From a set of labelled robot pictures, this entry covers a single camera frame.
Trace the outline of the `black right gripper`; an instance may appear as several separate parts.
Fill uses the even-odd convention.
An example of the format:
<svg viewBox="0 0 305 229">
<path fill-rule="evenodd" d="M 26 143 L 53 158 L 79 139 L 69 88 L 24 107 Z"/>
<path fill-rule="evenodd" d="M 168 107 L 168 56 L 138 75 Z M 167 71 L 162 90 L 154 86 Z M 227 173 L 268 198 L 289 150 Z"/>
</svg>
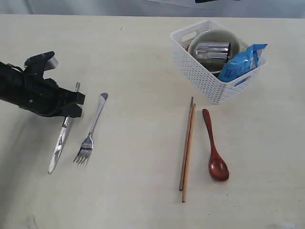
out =
<svg viewBox="0 0 305 229">
<path fill-rule="evenodd" d="M 207 3 L 207 2 L 215 2 L 219 0 L 195 0 L 195 3 Z"/>
</svg>

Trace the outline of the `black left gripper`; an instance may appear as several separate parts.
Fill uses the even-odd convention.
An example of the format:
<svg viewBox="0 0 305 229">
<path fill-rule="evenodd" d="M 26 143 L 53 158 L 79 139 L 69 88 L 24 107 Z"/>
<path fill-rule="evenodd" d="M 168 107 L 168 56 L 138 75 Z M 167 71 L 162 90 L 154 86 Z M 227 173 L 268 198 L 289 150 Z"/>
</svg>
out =
<svg viewBox="0 0 305 229">
<path fill-rule="evenodd" d="M 78 118 L 85 95 L 60 88 L 52 79 L 28 75 L 18 66 L 0 63 L 0 99 L 39 116 Z"/>
</svg>

